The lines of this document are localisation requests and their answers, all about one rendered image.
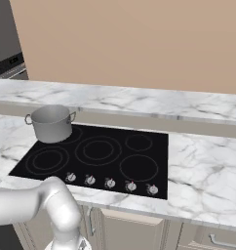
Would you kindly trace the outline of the silver cooking pot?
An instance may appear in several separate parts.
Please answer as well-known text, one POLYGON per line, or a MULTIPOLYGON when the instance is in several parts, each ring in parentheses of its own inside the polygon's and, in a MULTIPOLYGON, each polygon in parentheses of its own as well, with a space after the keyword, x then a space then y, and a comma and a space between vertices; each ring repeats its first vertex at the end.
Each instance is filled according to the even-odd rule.
POLYGON ((61 104, 48 104, 24 117, 27 125, 32 125, 38 141, 53 144, 66 140, 72 134, 76 112, 61 104))

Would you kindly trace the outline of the grey oven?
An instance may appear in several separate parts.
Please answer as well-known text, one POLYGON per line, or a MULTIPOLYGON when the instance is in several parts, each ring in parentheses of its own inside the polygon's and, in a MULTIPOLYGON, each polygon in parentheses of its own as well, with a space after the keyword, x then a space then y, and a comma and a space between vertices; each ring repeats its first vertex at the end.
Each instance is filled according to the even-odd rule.
POLYGON ((0 78, 28 79, 9 0, 0 0, 0 78))

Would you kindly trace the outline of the beige drawer front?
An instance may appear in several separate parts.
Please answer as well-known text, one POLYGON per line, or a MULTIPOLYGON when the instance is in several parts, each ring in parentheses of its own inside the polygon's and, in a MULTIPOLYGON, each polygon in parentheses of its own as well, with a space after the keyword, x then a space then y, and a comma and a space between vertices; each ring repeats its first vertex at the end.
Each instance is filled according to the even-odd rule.
POLYGON ((236 231, 183 224, 177 250, 236 250, 212 244, 209 234, 215 234, 217 241, 236 244, 236 231))

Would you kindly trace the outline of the black glass hob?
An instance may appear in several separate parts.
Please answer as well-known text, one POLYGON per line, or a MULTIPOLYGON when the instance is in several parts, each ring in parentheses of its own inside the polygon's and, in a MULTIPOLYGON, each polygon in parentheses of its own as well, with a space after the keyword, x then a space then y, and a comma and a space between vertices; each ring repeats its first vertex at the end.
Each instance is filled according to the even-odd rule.
POLYGON ((56 176, 77 187, 166 200, 168 147, 165 133, 74 124, 72 134, 63 142, 36 142, 10 174, 34 180, 56 176), (76 175, 74 182, 66 180, 68 173, 76 175), (96 182, 88 186, 85 180, 91 175, 96 182), (107 179, 113 179, 115 187, 106 187, 107 179), (136 183, 136 190, 126 189, 130 181, 136 183), (149 185, 155 185, 158 192, 149 194, 149 185))

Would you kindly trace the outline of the beige cupboard door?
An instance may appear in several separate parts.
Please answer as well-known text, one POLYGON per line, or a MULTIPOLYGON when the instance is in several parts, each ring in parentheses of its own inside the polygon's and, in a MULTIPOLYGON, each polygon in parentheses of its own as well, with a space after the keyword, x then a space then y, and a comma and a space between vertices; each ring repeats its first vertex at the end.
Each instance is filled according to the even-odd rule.
POLYGON ((45 250, 54 238, 51 221, 45 210, 40 210, 32 220, 15 223, 13 227, 24 250, 45 250))
POLYGON ((164 219, 99 210, 103 250, 161 250, 164 219))

